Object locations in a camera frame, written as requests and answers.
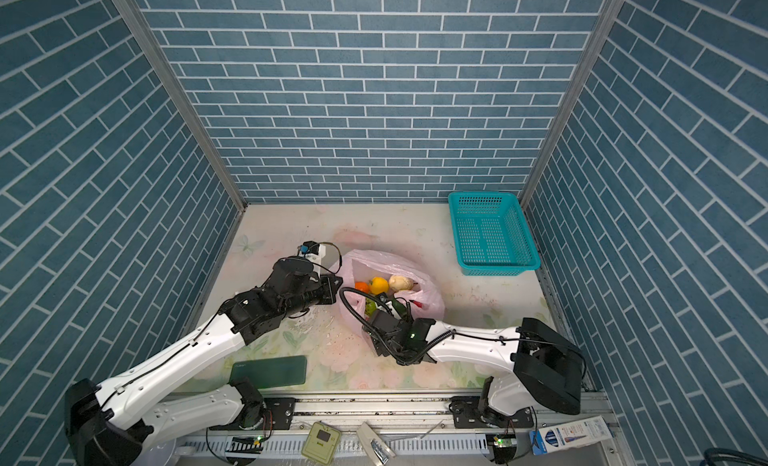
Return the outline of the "pink plastic bag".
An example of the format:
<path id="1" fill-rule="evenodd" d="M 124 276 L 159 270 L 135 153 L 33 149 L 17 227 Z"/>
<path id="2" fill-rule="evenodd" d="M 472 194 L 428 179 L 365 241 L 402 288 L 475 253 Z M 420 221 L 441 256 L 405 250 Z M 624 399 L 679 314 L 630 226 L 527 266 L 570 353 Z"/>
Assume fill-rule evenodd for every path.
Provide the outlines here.
<path id="1" fill-rule="evenodd" d="M 412 304 L 413 316 L 444 319 L 445 303 L 436 281 L 420 265 L 404 257 L 374 250 L 352 250 L 343 256 L 338 275 L 344 287 L 354 287 L 357 282 L 369 283 L 375 278 L 389 282 L 392 276 L 404 277 L 413 282 L 413 286 L 395 292 L 394 296 Z"/>

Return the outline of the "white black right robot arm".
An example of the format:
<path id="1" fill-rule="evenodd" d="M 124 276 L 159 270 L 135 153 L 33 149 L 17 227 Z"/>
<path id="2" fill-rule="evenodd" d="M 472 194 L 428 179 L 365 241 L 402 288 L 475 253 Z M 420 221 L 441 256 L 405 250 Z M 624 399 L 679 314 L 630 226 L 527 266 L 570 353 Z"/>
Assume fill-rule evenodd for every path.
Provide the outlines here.
<path id="1" fill-rule="evenodd" d="M 498 374 L 482 383 L 476 403 L 453 400 L 454 415 L 505 428 L 521 410 L 544 407 L 575 416 L 581 412 L 586 374 L 580 349 L 542 321 L 526 317 L 517 327 L 459 327 L 432 318 L 417 318 L 408 303 L 368 300 L 372 314 L 354 312 L 374 350 L 400 366 L 428 362 L 471 363 Z"/>

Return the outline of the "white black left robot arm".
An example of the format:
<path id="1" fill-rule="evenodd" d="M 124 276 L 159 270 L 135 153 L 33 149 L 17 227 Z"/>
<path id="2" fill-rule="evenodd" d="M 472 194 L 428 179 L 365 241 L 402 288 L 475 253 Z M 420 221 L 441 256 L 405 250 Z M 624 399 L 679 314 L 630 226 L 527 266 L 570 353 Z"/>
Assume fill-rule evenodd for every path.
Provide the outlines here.
<path id="1" fill-rule="evenodd" d="M 260 427 L 263 396 L 248 379 L 174 401 L 168 395 L 208 366 L 314 305 L 332 305 L 341 277 L 318 258 L 278 260 L 263 285 L 224 301 L 205 324 L 126 372 L 65 393 L 65 435 L 79 465 L 130 465 L 151 448 L 210 427 Z"/>

